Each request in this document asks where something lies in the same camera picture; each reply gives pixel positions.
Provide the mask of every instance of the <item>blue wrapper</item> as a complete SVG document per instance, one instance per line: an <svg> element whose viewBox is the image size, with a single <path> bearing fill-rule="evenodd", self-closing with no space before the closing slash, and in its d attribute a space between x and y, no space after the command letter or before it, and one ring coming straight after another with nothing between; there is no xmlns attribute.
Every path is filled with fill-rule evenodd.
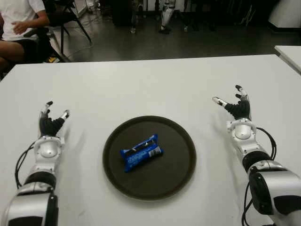
<svg viewBox="0 0 301 226"><path fill-rule="evenodd" d="M124 171L129 172L139 163L162 154L163 150L158 146L158 135L155 134L131 149L121 150L120 153L126 162Z"/></svg>

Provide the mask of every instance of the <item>black cable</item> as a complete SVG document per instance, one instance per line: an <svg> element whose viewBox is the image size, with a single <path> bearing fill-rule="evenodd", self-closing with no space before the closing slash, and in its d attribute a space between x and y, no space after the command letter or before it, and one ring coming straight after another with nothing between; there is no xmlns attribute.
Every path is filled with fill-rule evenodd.
<svg viewBox="0 0 301 226"><path fill-rule="evenodd" d="M277 145L276 145L276 142L275 142L274 138L265 129L259 128L259 127L257 127L257 129L261 130L262 132L264 132L269 137L269 140L271 141L271 145L272 145L271 159L274 160L275 157L276 157L276 154L277 154Z"/></svg>
<svg viewBox="0 0 301 226"><path fill-rule="evenodd" d="M258 130L261 130L262 132L264 132L268 137L269 137L269 140L271 142L271 146L272 146L272 153L271 153L271 159L274 160L275 157L276 157L276 154L277 154L277 145L276 145L276 142L274 140L274 138L271 136L270 133L268 133L265 129L263 128L259 128L257 127ZM245 200L244 200L244 212L241 216L241 225L242 226L250 226L247 221L246 221L246 213L247 211L249 210L250 206L252 205L253 203L253 200L251 199L250 202L248 203L248 205L246 206L246 198L247 198L247 194L248 194L248 189L250 187L250 183L247 184L246 186L246 192L245 192Z"/></svg>
<svg viewBox="0 0 301 226"><path fill-rule="evenodd" d="M33 149L33 145L34 145L35 142L33 142L26 151L24 151L21 156L19 157L18 161L17 161L17 164L16 164L16 167L15 167L15 180L16 180L16 185L17 185L17 189L19 189L19 187L22 186L22 184L20 183L19 181L19 170L27 156L27 153L29 152L29 150Z"/></svg>

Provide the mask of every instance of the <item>black shorts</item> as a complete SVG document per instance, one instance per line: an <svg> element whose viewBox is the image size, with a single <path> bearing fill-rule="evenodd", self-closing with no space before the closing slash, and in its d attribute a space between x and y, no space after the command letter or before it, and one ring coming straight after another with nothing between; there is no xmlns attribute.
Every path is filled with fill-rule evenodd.
<svg viewBox="0 0 301 226"><path fill-rule="evenodd" d="M35 63L37 61L37 42L30 39L13 41L19 43L24 49L24 63Z"/></svg>

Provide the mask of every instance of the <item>gray floor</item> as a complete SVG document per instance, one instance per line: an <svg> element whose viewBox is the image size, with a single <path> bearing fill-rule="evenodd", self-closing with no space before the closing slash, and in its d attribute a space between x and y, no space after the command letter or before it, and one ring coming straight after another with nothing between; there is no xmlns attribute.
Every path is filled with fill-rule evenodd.
<svg viewBox="0 0 301 226"><path fill-rule="evenodd" d="M97 15L86 14L81 21L93 43L89 44L76 23L68 23L70 36L64 36L64 54L72 62L275 54L275 45L301 45L299 34L275 33L266 26L220 25L211 32L203 24L199 32L190 28L184 33L182 23L173 19L172 32L163 35L151 16L139 23L137 34ZM52 45L59 49L59 29L55 37L57 42L52 39Z"/></svg>

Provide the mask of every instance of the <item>hand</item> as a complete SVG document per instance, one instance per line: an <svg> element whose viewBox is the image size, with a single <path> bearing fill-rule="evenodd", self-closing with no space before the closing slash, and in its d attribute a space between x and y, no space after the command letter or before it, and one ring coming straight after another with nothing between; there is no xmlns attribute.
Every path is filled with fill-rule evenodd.
<svg viewBox="0 0 301 226"><path fill-rule="evenodd" d="M237 105L229 104L218 97L213 97L212 100L218 105L224 107L236 120L241 118L251 120L251 109L248 94L241 86L236 85L235 87L240 92L240 94L235 95L238 99L240 99Z"/></svg>
<svg viewBox="0 0 301 226"><path fill-rule="evenodd" d="M64 111L64 113L56 120L52 120L48 117L50 110L48 109L53 104L52 101L45 104L40 112L39 117L39 137L42 136L52 136L55 137L57 132L63 126L65 120L69 117L69 110Z"/></svg>
<svg viewBox="0 0 301 226"><path fill-rule="evenodd" d="M15 25L14 27L15 34L22 34L27 30L27 28L29 28L27 22L16 21L11 24Z"/></svg>

